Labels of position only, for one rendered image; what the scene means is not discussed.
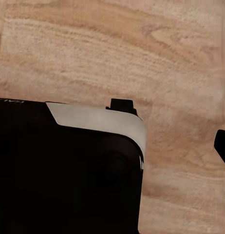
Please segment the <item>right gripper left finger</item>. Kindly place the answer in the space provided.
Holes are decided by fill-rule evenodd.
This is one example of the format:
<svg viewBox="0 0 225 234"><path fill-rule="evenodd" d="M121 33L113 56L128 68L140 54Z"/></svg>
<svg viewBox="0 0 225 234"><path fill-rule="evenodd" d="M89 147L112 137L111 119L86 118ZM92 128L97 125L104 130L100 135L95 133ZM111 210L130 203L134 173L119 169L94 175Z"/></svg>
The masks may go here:
<svg viewBox="0 0 225 234"><path fill-rule="evenodd" d="M0 182L21 148L17 130L0 134Z"/></svg>

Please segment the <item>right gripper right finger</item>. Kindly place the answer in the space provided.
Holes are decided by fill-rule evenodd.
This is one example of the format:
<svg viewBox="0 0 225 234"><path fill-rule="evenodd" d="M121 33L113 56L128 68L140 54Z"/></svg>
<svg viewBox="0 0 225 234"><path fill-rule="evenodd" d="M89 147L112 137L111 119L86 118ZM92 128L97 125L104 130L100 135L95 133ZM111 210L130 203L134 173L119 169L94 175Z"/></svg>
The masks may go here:
<svg viewBox="0 0 225 234"><path fill-rule="evenodd" d="M217 131L214 148L225 162L225 130L220 129Z"/></svg>

